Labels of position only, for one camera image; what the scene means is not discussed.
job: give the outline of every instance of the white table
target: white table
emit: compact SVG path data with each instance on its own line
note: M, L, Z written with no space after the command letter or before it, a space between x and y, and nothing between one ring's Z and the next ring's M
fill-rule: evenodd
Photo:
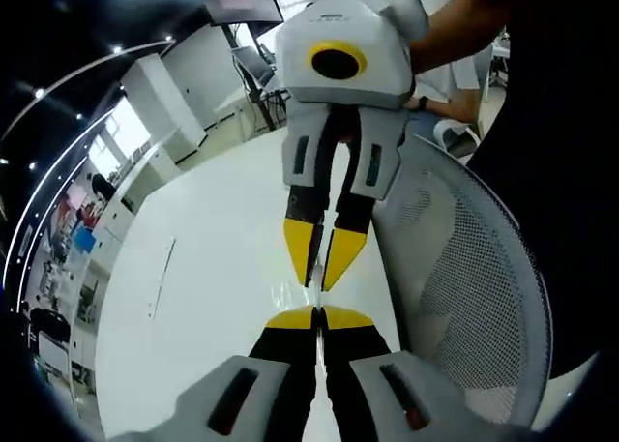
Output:
M271 317L310 302L283 238L285 134L265 134L203 163L153 193L137 214L111 275L97 340L97 393L108 438L169 418L189 386L228 357L248 354ZM339 147L332 206L346 155ZM368 314L399 350L373 231L321 300ZM320 382L318 394L306 440L338 434Z

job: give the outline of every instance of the ceiling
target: ceiling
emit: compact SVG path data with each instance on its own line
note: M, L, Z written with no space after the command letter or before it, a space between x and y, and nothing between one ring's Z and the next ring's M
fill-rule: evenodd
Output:
M0 165L0 196L8 218L0 223L0 245L6 253L44 173L90 123L118 103L123 95L118 80L133 61L161 53L166 45L121 55L77 75L42 97L7 132L16 115L33 101L35 90L110 55L115 45L129 48L164 40L168 34L178 43L208 23L209 16L201 0L22 0L0 12L3 39L10 43L3 44L0 71L0 158L9 161ZM98 132L92 130L74 147L57 168L59 175L66 176L75 167L86 154L82 144L90 143ZM37 164L34 171L28 169L30 162ZM33 211L44 209L57 191L58 181L45 182ZM30 218L26 215L21 230ZM8 291L18 271L10 265Z

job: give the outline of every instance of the monitor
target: monitor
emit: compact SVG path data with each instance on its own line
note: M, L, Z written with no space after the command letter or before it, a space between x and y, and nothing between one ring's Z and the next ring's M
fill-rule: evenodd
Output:
M253 47L233 48L232 55L245 71L251 74L260 88L266 86L267 82L275 75L269 64L258 55Z
M213 24L282 22L276 0L204 0Z

